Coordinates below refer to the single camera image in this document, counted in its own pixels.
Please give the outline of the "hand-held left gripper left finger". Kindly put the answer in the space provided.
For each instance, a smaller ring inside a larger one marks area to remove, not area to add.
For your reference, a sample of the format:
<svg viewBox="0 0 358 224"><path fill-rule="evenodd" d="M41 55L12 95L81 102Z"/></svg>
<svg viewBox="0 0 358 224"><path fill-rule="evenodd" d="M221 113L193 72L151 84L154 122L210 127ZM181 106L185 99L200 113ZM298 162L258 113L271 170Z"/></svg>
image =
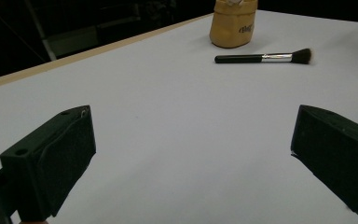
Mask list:
<svg viewBox="0 0 358 224"><path fill-rule="evenodd" d="M88 105L45 122L0 155L7 213L27 222L55 217L95 153Z"/></svg>

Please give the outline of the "white table mat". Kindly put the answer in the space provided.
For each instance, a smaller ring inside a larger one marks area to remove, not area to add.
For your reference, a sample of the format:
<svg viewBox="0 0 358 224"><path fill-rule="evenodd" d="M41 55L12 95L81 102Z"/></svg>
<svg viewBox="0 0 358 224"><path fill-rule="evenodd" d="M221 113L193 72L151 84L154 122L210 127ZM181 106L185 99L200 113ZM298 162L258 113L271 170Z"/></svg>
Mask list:
<svg viewBox="0 0 358 224"><path fill-rule="evenodd" d="M301 105L358 122L358 22L258 11L217 64L201 17L0 77L0 154L57 113L92 111L97 152L50 224L358 224L290 153Z"/></svg>

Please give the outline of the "black makeup brush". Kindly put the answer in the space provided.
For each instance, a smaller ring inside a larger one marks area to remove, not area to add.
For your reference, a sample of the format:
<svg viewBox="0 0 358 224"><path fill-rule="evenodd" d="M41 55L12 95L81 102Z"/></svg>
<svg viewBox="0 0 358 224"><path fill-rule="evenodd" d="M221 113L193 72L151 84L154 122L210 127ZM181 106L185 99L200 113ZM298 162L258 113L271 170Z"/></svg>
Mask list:
<svg viewBox="0 0 358 224"><path fill-rule="evenodd" d="M265 53L251 55L217 55L216 63L299 63L309 64L311 49L301 49L290 53Z"/></svg>

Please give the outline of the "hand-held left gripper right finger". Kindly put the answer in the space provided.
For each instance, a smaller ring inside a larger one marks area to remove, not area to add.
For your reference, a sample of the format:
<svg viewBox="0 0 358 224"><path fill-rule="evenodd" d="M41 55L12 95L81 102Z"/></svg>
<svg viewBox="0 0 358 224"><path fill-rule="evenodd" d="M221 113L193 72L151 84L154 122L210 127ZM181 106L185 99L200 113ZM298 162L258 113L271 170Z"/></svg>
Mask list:
<svg viewBox="0 0 358 224"><path fill-rule="evenodd" d="M358 123L301 105L291 154L358 215Z"/></svg>

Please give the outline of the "tan fabric pouch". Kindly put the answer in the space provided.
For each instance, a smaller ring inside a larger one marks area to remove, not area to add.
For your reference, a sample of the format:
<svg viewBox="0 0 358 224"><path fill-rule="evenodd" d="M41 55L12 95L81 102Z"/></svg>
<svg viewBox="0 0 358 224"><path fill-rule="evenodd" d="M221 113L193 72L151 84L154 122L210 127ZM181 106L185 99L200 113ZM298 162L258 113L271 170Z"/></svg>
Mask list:
<svg viewBox="0 0 358 224"><path fill-rule="evenodd" d="M216 0L209 33L214 45L233 49L249 43L255 28L258 0L243 0L242 5L229 6L226 0Z"/></svg>

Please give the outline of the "grey metal stand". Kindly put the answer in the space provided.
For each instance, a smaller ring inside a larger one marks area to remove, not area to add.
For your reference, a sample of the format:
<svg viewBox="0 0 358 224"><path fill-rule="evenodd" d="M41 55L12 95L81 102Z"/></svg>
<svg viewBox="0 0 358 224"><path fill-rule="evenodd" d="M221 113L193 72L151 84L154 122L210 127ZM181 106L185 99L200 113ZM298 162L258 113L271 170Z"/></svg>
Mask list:
<svg viewBox="0 0 358 224"><path fill-rule="evenodd" d="M26 7L28 8L28 11L30 12L30 15L32 17L32 20L34 22L36 30L37 30L40 38L41 38L41 41L42 41L43 46L44 46L44 48L45 48L45 50L46 50L46 52L48 54L49 59L51 61L55 61L57 59L56 55L54 54L53 50L51 49L51 46L50 46L50 44L48 42L48 38L47 38L47 36L45 34L45 31L44 31L44 29L42 27L42 24L41 24L41 22L40 22L40 20L39 20L39 18L37 16L35 10L34 10L34 7L33 7L32 3L31 3L31 1L30 0L23 0L23 1L25 3Z"/></svg>

